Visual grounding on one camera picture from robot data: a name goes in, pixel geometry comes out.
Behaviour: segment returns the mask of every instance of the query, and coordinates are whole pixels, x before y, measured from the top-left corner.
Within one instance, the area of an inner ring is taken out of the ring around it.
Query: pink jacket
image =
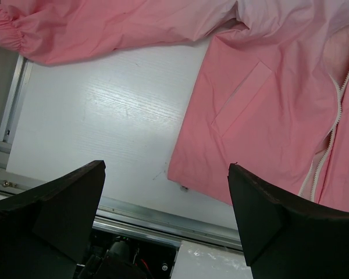
[[[238,162],[349,211],[349,0],[2,0],[0,44],[62,63],[197,40],[230,19],[240,23],[211,41],[169,179],[230,203]]]
[[[231,203],[227,170],[238,162],[349,212],[349,1],[243,8],[245,26],[209,46],[168,177]]]

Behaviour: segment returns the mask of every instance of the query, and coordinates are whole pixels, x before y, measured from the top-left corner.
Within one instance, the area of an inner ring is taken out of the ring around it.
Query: zipper
[[[311,190],[310,190],[310,201],[312,201],[312,202],[314,202],[314,199],[315,199],[315,192],[316,192],[316,188],[318,186],[320,171],[322,170],[322,167],[325,164],[325,161],[328,157],[328,154],[330,153],[330,151],[332,149],[334,138],[336,135],[337,125],[340,121],[341,114],[343,112],[342,107],[341,107],[341,100],[343,98],[345,88],[346,88],[348,81],[349,81],[349,71],[348,71],[347,77],[346,77],[343,85],[341,86],[341,88],[340,88],[339,84],[332,77],[331,77],[331,79],[336,87],[336,92],[337,92],[337,116],[336,116],[336,120],[335,120],[334,124],[332,125],[331,130],[326,135],[326,137],[327,137],[330,134],[330,142],[328,144],[326,152],[325,152],[325,154],[323,154],[322,158],[320,159],[320,161],[315,169],[314,180],[313,180],[313,184],[311,185]],[[311,167],[309,169],[309,173],[306,176],[306,178],[305,178],[305,180],[300,188],[300,191],[298,193],[299,196],[302,196],[302,193],[304,192],[306,184],[308,183],[309,177],[312,173],[312,169],[313,169],[313,161],[312,161]]]

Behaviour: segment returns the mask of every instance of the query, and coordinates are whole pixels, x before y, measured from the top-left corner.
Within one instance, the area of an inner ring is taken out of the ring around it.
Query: white table surface
[[[183,241],[172,279],[253,279],[242,254]]]
[[[166,172],[209,39],[33,65],[7,171],[50,181],[106,163],[103,196],[236,228],[231,206]]]

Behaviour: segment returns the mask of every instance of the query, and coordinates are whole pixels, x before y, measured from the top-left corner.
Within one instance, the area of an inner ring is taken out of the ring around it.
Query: jacket pocket
[[[223,105],[211,124],[213,129],[223,136],[253,100],[271,73],[271,69],[262,62],[258,62]]]

